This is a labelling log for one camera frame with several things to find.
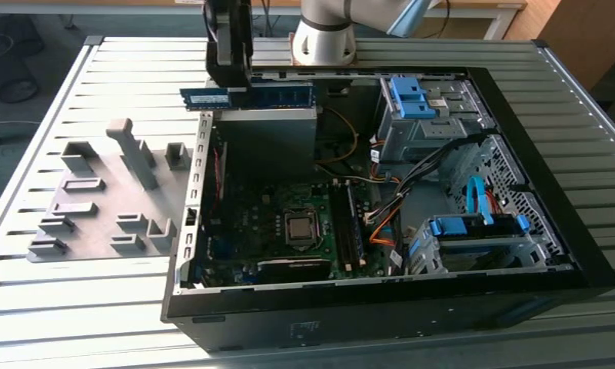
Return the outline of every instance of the chip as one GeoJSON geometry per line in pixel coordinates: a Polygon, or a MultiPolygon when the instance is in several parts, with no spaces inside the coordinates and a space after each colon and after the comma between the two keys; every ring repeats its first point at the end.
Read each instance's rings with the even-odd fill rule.
{"type": "Polygon", "coordinates": [[[310,218],[290,219],[290,240],[313,238],[313,220],[310,218]]]}

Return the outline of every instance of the black cable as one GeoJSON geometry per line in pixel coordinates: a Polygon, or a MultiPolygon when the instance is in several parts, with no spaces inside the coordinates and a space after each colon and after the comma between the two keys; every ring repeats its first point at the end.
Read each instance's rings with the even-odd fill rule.
{"type": "Polygon", "coordinates": [[[401,263],[399,273],[393,273],[394,275],[403,275],[406,270],[406,265],[409,264],[409,248],[403,243],[403,231],[401,229],[401,210],[395,213],[393,219],[393,237],[394,237],[394,251],[403,258],[401,263]]]}
{"type": "Polygon", "coordinates": [[[271,35],[274,36],[274,29],[277,28],[277,23],[281,20],[282,15],[278,16],[277,20],[274,21],[274,24],[271,25],[271,35]]]}
{"type": "Polygon", "coordinates": [[[451,1],[445,0],[447,3],[447,15],[445,16],[445,21],[442,22],[442,28],[438,32],[433,32],[429,36],[423,36],[422,38],[431,38],[433,36],[438,36],[441,38],[442,33],[445,32],[445,29],[447,28],[447,25],[450,23],[450,18],[451,18],[451,1]]]}
{"type": "Polygon", "coordinates": [[[270,20],[270,8],[271,8],[271,0],[262,0],[263,3],[263,10],[265,10],[265,37],[274,37],[273,27],[271,27],[271,20],[270,20]]]}
{"type": "Polygon", "coordinates": [[[401,206],[403,203],[402,199],[403,197],[410,193],[411,191],[411,185],[417,181],[419,181],[426,175],[433,173],[441,163],[442,160],[445,160],[447,154],[459,146],[482,142],[487,138],[486,134],[474,134],[469,135],[466,138],[458,138],[450,142],[446,143],[445,146],[438,148],[422,161],[419,161],[418,164],[410,169],[409,174],[405,176],[403,180],[401,181],[399,185],[397,186],[395,192],[393,199],[390,200],[389,203],[386,203],[383,206],[379,207],[378,210],[375,210],[369,217],[369,220],[374,220],[378,218],[386,211],[393,211],[397,206],[401,206]]]}

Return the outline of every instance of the wire bundle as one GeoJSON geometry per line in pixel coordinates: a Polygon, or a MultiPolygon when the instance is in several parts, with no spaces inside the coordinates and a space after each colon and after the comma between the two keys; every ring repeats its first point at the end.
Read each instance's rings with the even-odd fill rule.
{"type": "MultiPolygon", "coordinates": [[[[383,243],[383,239],[378,239],[378,235],[385,227],[385,225],[393,220],[397,216],[401,206],[403,205],[405,197],[410,194],[411,185],[419,179],[422,179],[426,175],[434,172],[442,163],[442,160],[446,158],[447,154],[459,146],[471,144],[474,142],[481,142],[485,140],[485,135],[470,135],[466,138],[459,138],[458,140],[453,140],[445,146],[442,146],[438,150],[435,150],[425,159],[422,159],[418,164],[410,169],[409,174],[399,182],[397,186],[393,199],[389,203],[386,203],[382,207],[379,207],[375,211],[370,212],[366,215],[367,221],[375,221],[381,218],[381,216],[387,212],[385,219],[381,221],[379,226],[374,230],[374,233],[370,237],[370,242],[373,243],[383,243]]],[[[401,240],[401,235],[395,235],[397,240],[401,240]]]]}

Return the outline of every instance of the motherboard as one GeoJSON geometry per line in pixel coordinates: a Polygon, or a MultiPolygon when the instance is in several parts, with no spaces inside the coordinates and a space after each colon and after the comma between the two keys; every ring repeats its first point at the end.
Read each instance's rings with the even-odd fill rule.
{"type": "Polygon", "coordinates": [[[385,275],[386,250],[366,242],[366,183],[234,185],[211,219],[210,286],[385,275]]]}

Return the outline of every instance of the white cable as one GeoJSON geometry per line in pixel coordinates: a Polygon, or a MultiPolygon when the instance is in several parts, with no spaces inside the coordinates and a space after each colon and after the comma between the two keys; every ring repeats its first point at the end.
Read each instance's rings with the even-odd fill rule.
{"type": "Polygon", "coordinates": [[[0,125],[4,125],[4,124],[8,124],[8,123],[22,123],[22,124],[27,124],[27,125],[40,125],[42,122],[40,121],[0,121],[0,125]]]}

